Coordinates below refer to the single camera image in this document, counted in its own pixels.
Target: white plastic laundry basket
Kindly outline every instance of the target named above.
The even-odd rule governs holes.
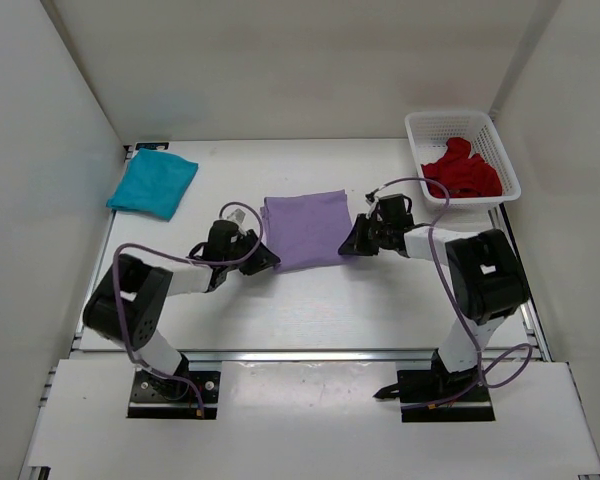
[[[422,165],[435,163],[445,154],[447,140],[451,137],[462,137],[471,142],[472,154],[482,155],[484,161],[498,172],[502,184],[501,196],[452,198],[451,208],[484,210],[520,197],[518,178],[493,122],[485,113],[472,110],[416,112],[407,115],[404,123],[419,176],[423,176]],[[421,186],[430,206],[437,209],[444,205],[444,199],[433,197],[424,182]]]

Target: folded purple cloth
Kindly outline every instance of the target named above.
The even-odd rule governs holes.
[[[267,247],[281,260],[276,271],[344,263],[338,248],[352,227],[344,190],[266,197],[260,213]]]

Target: mounting plate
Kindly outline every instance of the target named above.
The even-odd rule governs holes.
[[[198,407],[193,392],[188,392],[179,399],[166,399],[151,387],[149,377],[150,374],[144,370],[136,371],[129,395],[127,418],[216,419],[220,394],[220,372],[189,372],[189,378],[200,390],[204,402],[204,419],[197,415]]]
[[[428,370],[399,370],[398,382],[402,385],[421,384],[429,375]],[[496,419],[489,390],[483,386],[476,386],[451,405],[441,405],[434,409],[405,408],[409,404],[428,402],[436,398],[440,398],[440,394],[432,386],[402,395],[402,423],[493,422]]]

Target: teal cloth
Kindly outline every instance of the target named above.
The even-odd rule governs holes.
[[[197,163],[170,153],[141,148],[107,201],[107,207],[150,213],[171,220],[197,171]]]

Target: cable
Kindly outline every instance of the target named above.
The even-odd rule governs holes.
[[[116,250],[113,254],[113,264],[112,264],[113,296],[114,296],[115,302],[116,302],[116,310],[118,312],[118,321],[120,322],[120,332],[122,334],[122,341],[124,343],[124,348],[127,352],[127,356],[129,357],[129,360],[131,361],[132,364],[144,368],[150,374],[155,375],[158,378],[161,378],[163,380],[175,380],[175,381],[186,384],[189,388],[191,388],[191,390],[193,391],[193,393],[196,396],[196,400],[198,401],[198,410],[200,410],[202,418],[204,418],[204,403],[202,402],[202,395],[200,395],[200,390],[198,389],[198,387],[196,387],[196,385],[190,379],[185,378],[185,377],[179,377],[176,375],[169,375],[165,372],[161,372],[160,370],[156,370],[155,368],[153,368],[151,365],[149,365],[144,360],[138,359],[135,357],[133,348],[131,346],[131,338],[129,337],[129,331],[127,330],[127,319],[125,318],[124,304],[122,303],[122,294],[120,291],[120,265],[119,265],[120,254],[122,253],[123,250],[126,250],[128,248],[135,248],[136,250],[142,250],[142,251],[151,253],[153,255],[157,255],[158,257],[163,257],[168,260],[172,260],[174,262],[187,263],[190,265],[206,265],[209,267],[223,267],[223,266],[231,266],[231,265],[237,265],[239,263],[242,263],[245,260],[247,260],[251,255],[253,255],[255,253],[255,251],[258,249],[258,247],[260,246],[260,244],[262,243],[262,236],[264,234],[264,226],[262,224],[262,220],[260,219],[260,215],[258,215],[258,212],[256,212],[249,205],[246,205],[241,202],[229,202],[229,203],[225,204],[220,209],[220,218],[222,218],[222,214],[227,209],[227,207],[230,207],[232,205],[243,207],[243,208],[246,208],[247,210],[249,210],[256,217],[256,220],[258,221],[258,226],[260,228],[260,231],[258,234],[258,240],[256,241],[253,248],[251,250],[249,250],[249,252],[246,255],[244,255],[242,258],[239,258],[237,260],[227,260],[225,262],[210,262],[210,261],[199,260],[199,259],[181,258],[181,257],[176,257],[174,255],[169,255],[168,253],[160,252],[158,250],[154,250],[153,248],[145,247],[144,245],[140,245],[137,243],[123,243],[118,248],[116,248]]]
[[[498,356],[493,362],[491,362],[489,364],[489,366],[487,368],[482,367],[482,348],[480,348],[480,344],[478,344],[478,341],[475,339],[473,332],[471,331],[471,328],[469,327],[469,324],[467,323],[467,319],[465,318],[464,314],[462,313],[460,306],[456,302],[456,298],[455,298],[455,295],[453,294],[453,290],[451,289],[449,282],[447,282],[447,278],[444,276],[444,272],[442,271],[442,264],[440,263],[440,259],[438,258],[438,253],[436,252],[435,243],[433,240],[433,230],[434,230],[436,224],[438,223],[438,221],[440,221],[440,219],[444,216],[444,214],[447,213],[447,210],[449,209],[449,203],[451,201],[451,195],[449,194],[449,190],[447,189],[447,187],[442,185],[440,182],[436,182],[435,180],[431,180],[430,178],[403,177],[403,178],[398,178],[396,180],[392,180],[388,183],[385,183],[381,187],[376,188],[369,195],[375,196],[376,193],[378,193],[381,190],[384,190],[387,187],[390,187],[391,185],[395,185],[396,183],[400,183],[400,182],[410,182],[410,181],[424,182],[424,183],[429,183],[431,185],[435,185],[440,190],[442,190],[442,192],[444,193],[444,205],[442,206],[442,210],[440,211],[440,213],[438,213],[438,215],[436,215],[436,217],[433,219],[433,221],[429,224],[429,231],[428,231],[429,248],[431,248],[431,256],[433,257],[433,264],[436,267],[436,271],[438,272],[438,276],[440,277],[440,282],[442,282],[444,291],[447,294],[447,298],[449,299],[449,302],[451,302],[451,306],[453,307],[453,310],[456,313],[458,320],[460,321],[460,324],[462,325],[462,328],[464,329],[466,334],[469,336],[471,343],[473,344],[474,348],[476,349],[478,378],[476,380],[474,380],[473,382],[471,382],[471,384],[469,384],[467,387],[462,389],[460,392],[458,392],[450,397],[441,398],[438,400],[432,400],[430,402],[417,403],[414,405],[407,405],[407,406],[402,407],[403,409],[408,409],[408,410],[415,409],[415,408],[431,407],[431,406],[435,407],[437,405],[453,402],[453,401],[457,400],[458,398],[460,398],[465,393],[467,393],[473,387],[478,385],[479,383],[481,383],[482,385],[484,385],[486,388],[489,388],[489,389],[504,387],[505,385],[508,385],[509,383],[514,381],[516,378],[518,378],[518,376],[523,372],[523,370],[527,367],[527,365],[531,361],[531,356],[533,355],[533,346],[531,344],[519,343],[518,345],[507,349],[504,353],[502,353],[500,356]],[[517,350],[522,350],[525,348],[528,349],[528,353],[527,353],[526,358],[522,362],[522,365],[520,366],[520,368],[518,368],[518,370],[516,370],[509,378],[507,378],[506,380],[503,380],[500,383],[491,385],[487,382],[487,378],[486,378],[487,373],[489,373],[498,363],[500,363],[506,357],[511,355],[513,352],[515,352]]]

